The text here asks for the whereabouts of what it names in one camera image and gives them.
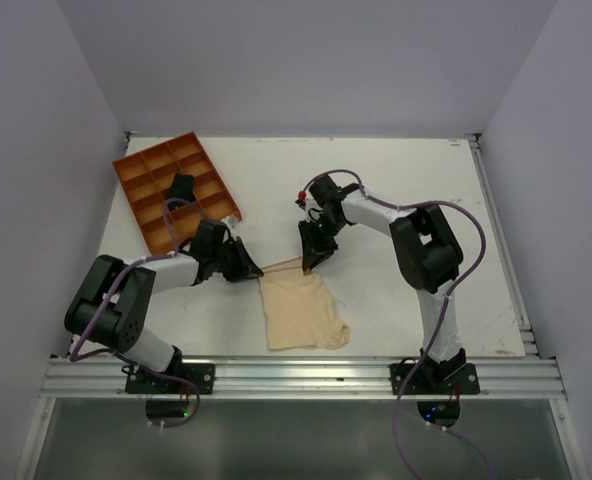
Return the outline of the cream beige underwear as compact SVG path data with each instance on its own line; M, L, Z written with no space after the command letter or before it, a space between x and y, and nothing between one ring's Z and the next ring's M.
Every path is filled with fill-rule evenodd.
M265 267L259 289L270 351L336 350L349 343L335 299L320 275L302 270L301 258Z

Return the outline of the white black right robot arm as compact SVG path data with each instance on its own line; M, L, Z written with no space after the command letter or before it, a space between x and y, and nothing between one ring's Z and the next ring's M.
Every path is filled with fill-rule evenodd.
M408 388L418 393L446 391L465 367L449 289L459 276L464 255L440 206L399 206L367 193L358 183L341 187L322 174L297 194L306 214L298 223L302 270L311 272L338 249L335 237L346 226L362 225L391 239L399 271L418 296L423 326L421 358L407 373Z

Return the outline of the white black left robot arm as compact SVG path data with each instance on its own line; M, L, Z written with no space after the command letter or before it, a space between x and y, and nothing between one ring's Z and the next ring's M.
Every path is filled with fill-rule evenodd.
M78 337L69 360L109 353L136 366L161 392L177 390L189 381L182 352L146 327L150 300L200 285L215 273L230 283L263 276L242 239L220 220L201 220L186 249L131 263L98 256L65 314L65 329Z

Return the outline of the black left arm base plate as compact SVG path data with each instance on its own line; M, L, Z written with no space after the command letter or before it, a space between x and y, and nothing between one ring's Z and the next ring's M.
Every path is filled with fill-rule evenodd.
M121 372L127 376L125 392L128 394L173 395L189 391L189 387L177 381L181 378L191 382L200 395L211 395L216 378L212 363L184 363L170 366L167 371L156 375L140 368L125 365Z

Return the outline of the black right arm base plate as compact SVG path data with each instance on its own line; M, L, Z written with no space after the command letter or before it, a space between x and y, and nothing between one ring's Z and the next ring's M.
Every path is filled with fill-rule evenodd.
M415 363L393 363L389 365L392 393L397 395ZM466 363L449 376L431 373L423 364L407 382L404 395L478 395L481 393L478 374L473 363Z

